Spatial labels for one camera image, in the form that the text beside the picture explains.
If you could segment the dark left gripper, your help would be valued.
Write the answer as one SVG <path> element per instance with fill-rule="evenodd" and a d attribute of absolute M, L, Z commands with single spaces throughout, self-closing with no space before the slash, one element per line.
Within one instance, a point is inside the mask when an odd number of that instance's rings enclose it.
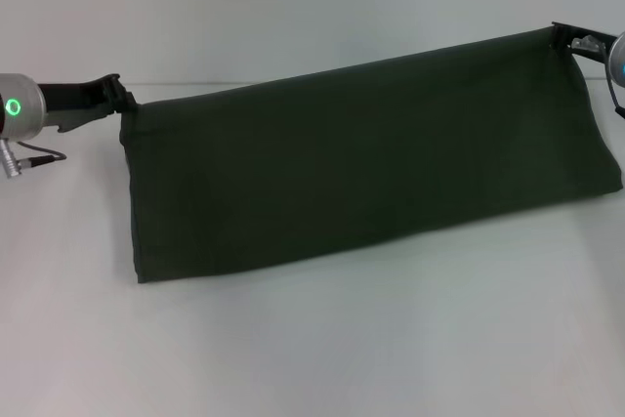
<path fill-rule="evenodd" d="M 69 84 L 40 84 L 45 100 L 45 127 L 59 133 L 77 129 L 113 113 L 135 112 L 138 103 L 120 81 L 119 74 Z"/>

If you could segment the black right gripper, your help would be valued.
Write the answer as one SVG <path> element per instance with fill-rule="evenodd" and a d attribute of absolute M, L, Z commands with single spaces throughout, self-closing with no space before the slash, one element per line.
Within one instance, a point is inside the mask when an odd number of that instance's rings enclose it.
<path fill-rule="evenodd" d="M 581 56 L 597 63 L 604 63 L 604 55 L 600 51 L 600 43 L 605 51 L 610 52 L 617 37 L 581 27 L 570 27 L 561 22 L 552 22 L 551 48 L 555 51 L 569 49 L 572 54 Z"/>

